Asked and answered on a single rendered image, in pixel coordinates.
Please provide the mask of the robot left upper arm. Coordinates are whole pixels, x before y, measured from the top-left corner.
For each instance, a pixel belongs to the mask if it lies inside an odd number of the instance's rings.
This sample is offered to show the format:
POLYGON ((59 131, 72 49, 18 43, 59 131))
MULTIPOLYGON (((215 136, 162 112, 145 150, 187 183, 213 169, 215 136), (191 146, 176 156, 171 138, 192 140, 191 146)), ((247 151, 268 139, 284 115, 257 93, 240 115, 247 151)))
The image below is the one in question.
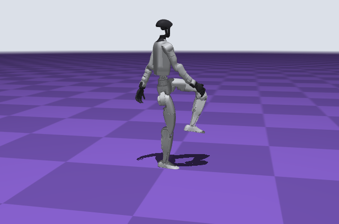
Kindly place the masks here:
POLYGON ((154 68, 153 68, 153 51, 152 51, 151 56, 150 56, 148 68, 151 69, 151 70, 154 70, 154 68))

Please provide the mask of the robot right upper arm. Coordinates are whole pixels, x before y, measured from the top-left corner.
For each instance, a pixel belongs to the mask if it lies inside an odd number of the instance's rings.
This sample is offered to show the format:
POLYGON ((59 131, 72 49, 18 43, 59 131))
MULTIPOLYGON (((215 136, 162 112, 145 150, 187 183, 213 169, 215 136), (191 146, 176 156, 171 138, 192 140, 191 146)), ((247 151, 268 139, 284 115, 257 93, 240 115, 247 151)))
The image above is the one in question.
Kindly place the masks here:
POLYGON ((164 43, 161 46, 162 46, 163 52, 167 55, 173 69, 176 72, 178 72, 178 70, 177 70, 177 65, 178 65, 177 57, 175 55, 174 48, 173 48, 172 44, 171 43, 164 43))

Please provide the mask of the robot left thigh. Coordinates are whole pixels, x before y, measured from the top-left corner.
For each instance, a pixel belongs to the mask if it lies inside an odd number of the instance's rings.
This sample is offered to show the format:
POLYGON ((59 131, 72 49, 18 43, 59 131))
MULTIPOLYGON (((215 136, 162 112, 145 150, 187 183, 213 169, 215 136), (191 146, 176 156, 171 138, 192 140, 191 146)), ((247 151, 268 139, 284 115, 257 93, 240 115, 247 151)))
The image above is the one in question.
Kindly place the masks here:
POLYGON ((184 79, 169 78, 168 80, 171 82, 171 86, 172 86, 171 92, 174 92, 175 88, 177 87, 177 89, 180 91, 185 91, 185 92, 194 91, 197 99, 204 100, 207 97, 206 92, 204 93, 203 97, 200 97, 201 94, 195 88, 187 84, 184 79))

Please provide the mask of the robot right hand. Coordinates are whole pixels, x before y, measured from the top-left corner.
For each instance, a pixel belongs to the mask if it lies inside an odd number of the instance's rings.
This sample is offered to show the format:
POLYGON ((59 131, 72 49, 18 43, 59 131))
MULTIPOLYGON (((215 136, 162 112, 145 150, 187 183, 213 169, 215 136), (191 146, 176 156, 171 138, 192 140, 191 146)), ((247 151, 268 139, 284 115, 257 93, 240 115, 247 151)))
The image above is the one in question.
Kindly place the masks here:
POLYGON ((200 83, 196 82, 195 86, 193 84, 190 84, 190 86, 195 88, 201 94, 200 97, 204 96, 204 93, 205 93, 206 89, 203 87, 204 86, 203 84, 200 84, 200 83))

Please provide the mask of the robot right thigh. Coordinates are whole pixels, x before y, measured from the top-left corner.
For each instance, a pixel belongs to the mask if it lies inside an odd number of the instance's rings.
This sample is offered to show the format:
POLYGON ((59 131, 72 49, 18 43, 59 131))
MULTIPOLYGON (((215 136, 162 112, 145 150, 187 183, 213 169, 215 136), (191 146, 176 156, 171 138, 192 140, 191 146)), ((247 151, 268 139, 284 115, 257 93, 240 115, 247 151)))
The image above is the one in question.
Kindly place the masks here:
POLYGON ((163 116, 167 126, 165 126, 163 129, 167 129, 171 136, 174 131, 176 121, 176 113, 173 100, 170 95, 166 94, 166 91, 161 91, 160 96, 157 97, 157 101, 160 106, 165 106, 163 108, 163 116))

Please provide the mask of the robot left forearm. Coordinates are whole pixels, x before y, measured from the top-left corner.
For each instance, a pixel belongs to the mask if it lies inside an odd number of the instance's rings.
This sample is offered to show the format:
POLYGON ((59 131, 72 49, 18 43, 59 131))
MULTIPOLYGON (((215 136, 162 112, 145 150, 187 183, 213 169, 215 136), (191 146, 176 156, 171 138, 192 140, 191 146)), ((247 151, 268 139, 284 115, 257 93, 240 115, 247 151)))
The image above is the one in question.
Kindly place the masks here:
POLYGON ((143 82, 142 87, 146 87, 147 82, 149 81, 150 75, 152 74, 152 71, 148 68, 148 65, 145 69, 145 73, 141 79, 140 82, 143 82))

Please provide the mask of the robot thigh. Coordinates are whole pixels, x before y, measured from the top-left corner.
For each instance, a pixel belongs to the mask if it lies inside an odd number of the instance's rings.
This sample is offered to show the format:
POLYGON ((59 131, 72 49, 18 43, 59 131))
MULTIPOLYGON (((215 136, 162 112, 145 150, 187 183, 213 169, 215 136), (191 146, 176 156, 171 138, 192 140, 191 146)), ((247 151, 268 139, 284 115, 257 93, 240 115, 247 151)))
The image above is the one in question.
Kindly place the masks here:
POLYGON ((167 126, 165 126, 163 129, 167 129, 171 136, 174 131, 176 121, 176 113, 173 100, 170 95, 166 94, 166 91, 161 91, 160 96, 157 97, 157 101, 160 106, 165 106, 163 108, 163 116, 167 126))
POLYGON ((207 97, 206 92, 204 93, 203 97, 200 97, 201 94, 195 88, 187 84, 184 79, 169 78, 168 80, 171 82, 171 86, 172 86, 171 92, 174 92, 175 88, 177 87, 177 89, 180 91, 185 91, 185 92, 194 91, 197 99, 204 100, 207 97))

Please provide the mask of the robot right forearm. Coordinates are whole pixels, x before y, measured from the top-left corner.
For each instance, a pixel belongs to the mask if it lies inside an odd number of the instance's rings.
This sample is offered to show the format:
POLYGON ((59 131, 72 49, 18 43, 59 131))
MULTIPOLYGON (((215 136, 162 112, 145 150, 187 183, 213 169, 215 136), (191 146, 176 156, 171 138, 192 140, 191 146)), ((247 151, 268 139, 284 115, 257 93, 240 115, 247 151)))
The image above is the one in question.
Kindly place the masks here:
POLYGON ((193 84, 195 86, 196 81, 193 80, 191 76, 189 76, 182 64, 177 65, 177 70, 179 72, 179 76, 182 77, 187 84, 193 84))

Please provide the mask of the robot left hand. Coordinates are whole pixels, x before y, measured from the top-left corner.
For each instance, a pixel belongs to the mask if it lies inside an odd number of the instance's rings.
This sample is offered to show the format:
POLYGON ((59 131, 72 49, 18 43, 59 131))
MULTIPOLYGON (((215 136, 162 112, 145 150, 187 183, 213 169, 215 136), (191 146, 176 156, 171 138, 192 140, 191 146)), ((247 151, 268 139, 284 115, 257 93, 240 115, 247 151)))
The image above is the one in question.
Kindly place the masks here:
POLYGON ((136 97, 135 97, 136 101, 139 102, 139 103, 143 103, 142 102, 142 96, 145 99, 145 96, 144 96, 145 87, 142 87, 142 84, 143 84, 143 82, 140 82, 139 89, 137 90, 137 94, 136 94, 136 97))

